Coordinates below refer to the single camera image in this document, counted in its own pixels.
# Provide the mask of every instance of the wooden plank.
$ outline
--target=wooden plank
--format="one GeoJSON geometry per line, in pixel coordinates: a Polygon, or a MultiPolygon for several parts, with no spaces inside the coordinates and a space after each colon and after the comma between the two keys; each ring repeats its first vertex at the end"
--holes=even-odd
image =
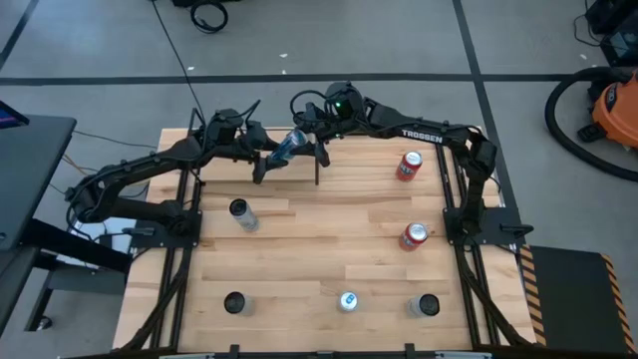
{"type": "MultiPolygon", "coordinates": [[[[163,146],[179,138],[165,132],[163,146]]],[[[403,350],[407,342],[418,350],[471,348],[455,255],[445,237],[434,147],[352,137],[332,142],[328,151],[332,165],[321,169],[319,185],[289,177],[262,185],[215,179],[204,188],[202,238],[190,266],[180,351],[227,351],[230,344],[260,352],[386,351],[403,350]],[[407,150],[419,151],[425,161],[415,180],[403,183],[394,171],[407,150]],[[244,232],[229,215],[227,207],[237,197],[250,203],[258,231],[244,232]],[[406,252],[398,241],[411,221],[425,223],[430,237],[406,252]],[[223,310],[223,297],[235,290],[254,298],[253,316],[223,310]],[[359,295],[354,313],[337,310],[345,290],[359,295]],[[407,301],[424,293],[439,297],[441,312],[409,317],[407,301]]],[[[174,198],[177,179],[178,174],[154,179],[149,200],[174,198]]],[[[493,183],[486,184],[484,198],[499,205],[493,183]]],[[[116,345],[133,335],[156,300],[163,256],[140,259],[145,260],[132,271],[116,345]]],[[[533,339],[513,256],[485,248],[483,261],[494,302],[521,335],[533,339]]],[[[478,324],[486,338],[481,316],[478,324]]]]}

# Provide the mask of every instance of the gray floor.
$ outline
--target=gray floor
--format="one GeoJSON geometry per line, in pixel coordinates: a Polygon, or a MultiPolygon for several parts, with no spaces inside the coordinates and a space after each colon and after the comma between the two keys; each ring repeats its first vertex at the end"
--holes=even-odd
{"type": "MultiPolygon", "coordinates": [[[[0,49],[27,0],[0,2],[0,49]]],[[[242,0],[228,3],[228,27],[197,32],[188,14],[159,0],[159,11],[190,75],[469,74],[453,3],[448,0],[242,0]]],[[[606,61],[577,43],[571,22],[581,0],[463,0],[478,64],[484,74],[571,73],[606,61]]],[[[180,76],[180,68],[152,5],[130,0],[40,0],[2,78],[109,78],[180,76]]],[[[369,97],[406,114],[483,126],[472,82],[366,81],[369,97]]],[[[262,105],[266,126],[290,124],[288,101],[324,82],[196,84],[204,111],[262,105]]],[[[544,126],[544,103],[554,83],[486,83],[494,121],[521,217],[536,228],[531,244],[594,250],[612,256],[630,322],[638,323],[638,251],[632,220],[638,186],[593,170],[566,153],[544,126]]],[[[71,116],[78,129],[122,141],[155,144],[160,130],[187,124],[194,104],[187,85],[0,86],[0,99],[30,114],[71,116]]],[[[567,131],[587,122],[584,88],[558,106],[567,131]]],[[[638,168],[634,153],[596,144],[603,157],[638,168]]],[[[145,150],[74,136],[67,153],[99,168],[145,150]]],[[[60,188],[80,180],[61,164],[60,188]]],[[[48,190],[37,216],[64,226],[59,193],[48,190]]],[[[55,358],[107,351],[121,298],[56,292],[47,314],[51,330],[22,327],[43,273],[34,271],[4,336],[0,356],[55,358]]]]}

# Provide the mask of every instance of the soda can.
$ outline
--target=soda can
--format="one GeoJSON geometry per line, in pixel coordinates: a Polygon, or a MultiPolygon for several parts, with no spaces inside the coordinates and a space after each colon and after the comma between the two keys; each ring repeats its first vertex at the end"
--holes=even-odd
{"type": "Polygon", "coordinates": [[[238,198],[230,203],[230,214],[237,220],[245,231],[255,231],[259,228],[259,219],[250,209],[245,199],[238,198]]]}
{"type": "Polygon", "coordinates": [[[339,310],[341,310],[342,312],[353,312],[357,309],[357,294],[353,292],[343,292],[339,296],[339,302],[337,304],[339,310]]]}
{"type": "Polygon", "coordinates": [[[434,294],[418,295],[408,300],[408,315],[420,318],[439,314],[439,298],[434,294]]]}
{"type": "Polygon", "coordinates": [[[240,292],[231,292],[223,300],[223,307],[230,314],[250,316],[255,312],[254,300],[240,292]]]}
{"type": "Polygon", "coordinates": [[[399,245],[402,249],[412,251],[428,239],[428,228],[422,223],[410,223],[401,233],[399,245]]]}
{"type": "Polygon", "coordinates": [[[402,181],[413,180],[422,164],[423,157],[421,154],[416,151],[406,153],[397,167],[397,179],[402,181]]]}

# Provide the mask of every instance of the bottle cap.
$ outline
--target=bottle cap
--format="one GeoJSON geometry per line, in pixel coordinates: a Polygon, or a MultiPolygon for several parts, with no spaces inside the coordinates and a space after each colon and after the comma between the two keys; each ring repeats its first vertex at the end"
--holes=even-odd
{"type": "Polygon", "coordinates": [[[242,215],[246,213],[246,209],[248,208],[248,203],[244,199],[238,198],[230,203],[230,214],[232,215],[242,215]]]}
{"type": "Polygon", "coordinates": [[[434,294],[425,294],[419,299],[419,309],[430,316],[439,314],[439,298],[434,294]]]}
{"type": "Polygon", "coordinates": [[[246,299],[243,297],[243,294],[239,292],[232,292],[226,295],[226,298],[223,300],[223,307],[230,314],[241,312],[245,304],[246,299]]]}

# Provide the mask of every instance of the black hose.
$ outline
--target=black hose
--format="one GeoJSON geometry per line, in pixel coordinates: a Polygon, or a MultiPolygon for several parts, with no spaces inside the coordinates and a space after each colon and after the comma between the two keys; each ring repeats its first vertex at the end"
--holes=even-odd
{"type": "Polygon", "coordinates": [[[619,69],[614,68],[590,68],[580,70],[577,73],[573,74],[568,79],[562,81],[554,91],[549,95],[549,99],[547,99],[547,103],[545,104],[545,123],[547,124],[547,128],[551,135],[561,144],[566,150],[570,151],[576,157],[585,161],[586,163],[596,167],[597,169],[616,176],[618,178],[624,180],[633,180],[638,181],[638,172],[630,171],[627,169],[623,169],[618,167],[612,163],[609,163],[600,157],[593,155],[592,153],[584,150],[577,143],[572,141],[558,126],[556,122],[556,103],[558,99],[562,95],[562,93],[567,90],[571,85],[578,81],[597,81],[597,80],[608,80],[611,82],[627,82],[631,79],[631,75],[627,75],[623,73],[619,69]]]}
{"type": "Polygon", "coordinates": [[[226,24],[228,23],[228,12],[226,11],[226,8],[221,5],[221,3],[219,1],[216,0],[199,0],[197,2],[195,2],[192,7],[190,7],[190,21],[192,21],[192,23],[194,24],[195,28],[197,28],[197,30],[201,31],[204,34],[214,34],[216,32],[218,32],[219,30],[223,29],[224,27],[226,27],[226,24]],[[221,11],[221,14],[223,15],[223,21],[221,22],[220,25],[218,26],[211,26],[210,24],[208,24],[204,19],[200,18],[197,16],[196,12],[197,9],[201,6],[204,5],[210,5],[213,6],[215,8],[217,8],[219,11],[221,11]]]}

